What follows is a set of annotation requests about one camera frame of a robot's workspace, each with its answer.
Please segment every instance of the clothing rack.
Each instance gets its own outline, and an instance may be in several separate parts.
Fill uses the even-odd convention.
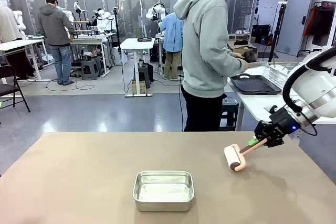
[[[314,4],[313,4],[312,7],[317,6],[318,4],[320,4],[320,6],[323,6],[324,4],[336,4],[336,2],[333,2],[333,1],[314,2]],[[307,52],[307,53],[310,54],[310,53],[312,53],[312,52],[314,52],[314,51],[319,51],[319,50],[317,50],[317,49],[313,49],[313,51],[307,49],[308,38],[309,38],[309,36],[307,36],[307,38],[306,38],[305,49],[304,49],[304,50],[300,50],[300,51],[298,51],[297,58],[299,57],[300,52]]]

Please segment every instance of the blue jacket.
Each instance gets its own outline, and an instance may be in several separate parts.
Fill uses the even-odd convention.
[[[183,24],[175,13],[170,13],[160,25],[161,31],[166,31],[164,35],[163,48],[167,52],[182,51]]]

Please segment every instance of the floor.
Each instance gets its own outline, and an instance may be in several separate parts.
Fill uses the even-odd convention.
[[[237,99],[235,93],[228,96]],[[147,98],[123,95],[28,96],[24,104],[0,111],[0,174],[3,174],[45,132],[59,131],[181,131],[178,93]],[[181,97],[185,124],[185,102]],[[242,131],[253,131],[257,121],[246,110]],[[336,127],[318,125],[319,136],[302,135],[300,147],[336,183]]]
[[[270,52],[270,47],[265,47],[260,44],[254,44],[259,47],[261,52]],[[296,58],[292,55],[276,52],[279,56],[276,62],[287,61],[302,61],[304,57]],[[147,56],[144,56],[145,61],[149,60]],[[267,61],[268,59],[258,58],[259,61]],[[147,89],[147,93],[160,94],[160,93],[178,93],[179,83],[176,81],[166,81],[157,73],[158,64],[152,63],[154,67],[154,81],[151,84],[151,88]],[[73,78],[76,80],[76,85],[68,87],[59,86],[54,82],[21,82],[23,87],[23,93],[25,95],[82,95],[82,94],[125,94],[131,93],[130,80],[133,78],[133,60],[129,60],[123,66],[124,78],[122,75],[122,67],[114,66],[111,72],[104,78],[98,78],[97,80],[82,80],[81,78]],[[40,72],[42,79],[54,80],[57,78],[55,67],[53,65],[46,67]],[[225,92],[232,92],[232,89],[227,86]]]

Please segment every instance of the black pants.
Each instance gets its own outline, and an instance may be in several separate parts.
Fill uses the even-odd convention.
[[[187,107],[187,124],[184,131],[218,131],[221,124],[222,100],[226,94],[216,98],[196,97],[181,86]]]
[[[19,49],[22,49],[22,51],[8,55],[7,61],[13,68],[15,68],[16,76],[21,78],[26,77],[27,75],[32,76],[34,73],[34,68],[32,67],[32,64],[30,64],[26,56],[26,51],[24,50],[25,47],[15,48],[6,52],[11,52]]]

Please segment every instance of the gray hoodie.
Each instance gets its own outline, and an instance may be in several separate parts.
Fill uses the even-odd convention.
[[[178,0],[174,11],[183,25],[183,88],[205,98],[224,93],[227,78],[247,68],[227,48],[227,6],[224,0]]]
[[[38,32],[47,38],[52,46],[67,46],[70,43],[68,33],[74,35],[74,27],[67,15],[53,5],[45,5],[40,8],[37,18]]]

